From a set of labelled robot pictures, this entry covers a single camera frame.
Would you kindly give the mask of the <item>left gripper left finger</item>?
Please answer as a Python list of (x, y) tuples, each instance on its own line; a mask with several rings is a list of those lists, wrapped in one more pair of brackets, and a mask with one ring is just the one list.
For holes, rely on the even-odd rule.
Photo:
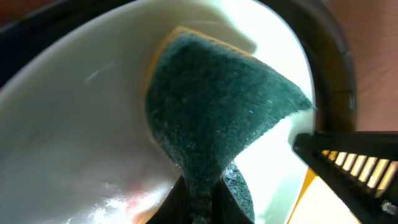
[(189, 190), (181, 175), (158, 211), (146, 224), (188, 224), (190, 222)]

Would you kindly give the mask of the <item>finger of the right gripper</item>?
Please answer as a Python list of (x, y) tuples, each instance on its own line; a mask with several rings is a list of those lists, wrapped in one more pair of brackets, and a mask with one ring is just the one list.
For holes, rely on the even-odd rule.
[(302, 133), (293, 150), (361, 223), (397, 224), (397, 133)]

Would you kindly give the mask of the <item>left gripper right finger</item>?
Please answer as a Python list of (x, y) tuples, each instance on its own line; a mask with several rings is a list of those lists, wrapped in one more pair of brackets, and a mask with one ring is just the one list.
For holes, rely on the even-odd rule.
[(253, 224), (239, 206), (224, 179), (212, 191), (212, 224)]

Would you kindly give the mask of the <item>green yellow sponge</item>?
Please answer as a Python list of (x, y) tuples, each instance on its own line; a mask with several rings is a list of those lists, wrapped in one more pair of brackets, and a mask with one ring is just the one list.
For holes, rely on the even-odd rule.
[(164, 39), (148, 77), (147, 122), (182, 170), (189, 223), (212, 223), (212, 191), (238, 154), (282, 119), (313, 107), (270, 66), (187, 27)]

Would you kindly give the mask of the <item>light blue plate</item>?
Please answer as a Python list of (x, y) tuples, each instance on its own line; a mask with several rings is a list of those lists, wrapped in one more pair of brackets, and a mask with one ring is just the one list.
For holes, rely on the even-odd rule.
[(2, 223), (145, 223), (180, 171), (143, 115), (146, 69), (186, 26), (235, 45), (313, 95), (291, 28), (257, 1), (135, 1), (47, 44), (1, 90)]

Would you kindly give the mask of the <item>yellow plate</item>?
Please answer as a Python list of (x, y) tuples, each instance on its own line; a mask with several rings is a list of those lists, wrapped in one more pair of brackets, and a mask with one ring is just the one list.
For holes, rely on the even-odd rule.
[(289, 224), (359, 224), (349, 208), (311, 169), (288, 220)]

